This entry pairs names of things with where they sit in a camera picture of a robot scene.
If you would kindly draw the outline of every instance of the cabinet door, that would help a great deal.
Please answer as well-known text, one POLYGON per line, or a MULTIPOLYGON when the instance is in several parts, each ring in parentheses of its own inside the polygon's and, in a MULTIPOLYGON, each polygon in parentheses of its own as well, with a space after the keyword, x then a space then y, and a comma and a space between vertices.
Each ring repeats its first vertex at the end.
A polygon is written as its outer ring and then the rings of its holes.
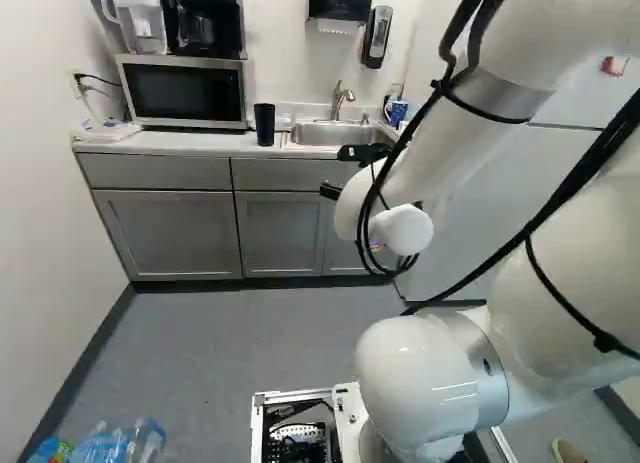
POLYGON ((236 192, 245 277, 317 276, 327 206, 314 193, 236 192))
MULTIPOLYGON (((333 214, 335 205, 327 202, 329 216, 327 222, 327 244, 324 252, 323 275, 366 275, 358 248, 354 241, 341 240, 333 229, 333 214)), ((394 270, 398 257, 389 249, 384 248, 375 253, 376 260, 385 268, 394 270)))
POLYGON ((94 195, 132 279, 241 277, 231 193, 97 190, 94 195))

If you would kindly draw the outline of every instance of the shoe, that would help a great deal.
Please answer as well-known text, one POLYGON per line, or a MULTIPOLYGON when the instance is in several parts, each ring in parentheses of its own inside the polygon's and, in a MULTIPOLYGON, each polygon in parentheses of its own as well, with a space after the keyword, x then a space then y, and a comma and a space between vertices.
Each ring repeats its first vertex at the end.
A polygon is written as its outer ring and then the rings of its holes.
POLYGON ((589 463, 578 448, 563 438, 553 440, 551 449, 558 463, 589 463))

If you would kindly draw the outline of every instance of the drawer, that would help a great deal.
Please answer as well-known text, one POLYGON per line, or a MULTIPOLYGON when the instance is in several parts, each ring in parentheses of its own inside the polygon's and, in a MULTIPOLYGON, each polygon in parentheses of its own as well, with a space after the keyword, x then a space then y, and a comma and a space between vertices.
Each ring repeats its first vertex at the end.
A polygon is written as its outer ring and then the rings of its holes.
POLYGON ((79 153, 91 188, 231 190, 228 158, 79 153))
POLYGON ((245 191, 318 191, 323 181, 344 185, 357 163, 336 160, 260 160, 232 158, 233 185, 245 191))

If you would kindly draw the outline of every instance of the microwave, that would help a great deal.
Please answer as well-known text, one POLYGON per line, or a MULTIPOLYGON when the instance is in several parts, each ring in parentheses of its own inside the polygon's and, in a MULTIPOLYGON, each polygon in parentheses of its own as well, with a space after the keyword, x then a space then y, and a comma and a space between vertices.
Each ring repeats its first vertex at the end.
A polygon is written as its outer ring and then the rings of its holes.
POLYGON ((116 55, 129 112, 143 126, 246 130, 246 60, 116 55))

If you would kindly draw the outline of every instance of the faucet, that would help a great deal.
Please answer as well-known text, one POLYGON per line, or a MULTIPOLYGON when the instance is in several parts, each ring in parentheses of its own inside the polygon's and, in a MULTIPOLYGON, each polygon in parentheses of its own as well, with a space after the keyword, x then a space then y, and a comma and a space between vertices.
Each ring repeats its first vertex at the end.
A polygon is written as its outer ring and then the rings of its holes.
POLYGON ((356 95, 351 90, 343 90, 341 88, 342 80, 338 80, 338 84, 333 89, 333 102, 331 103, 331 119, 340 121, 340 108, 344 100, 348 102, 356 101, 356 95))

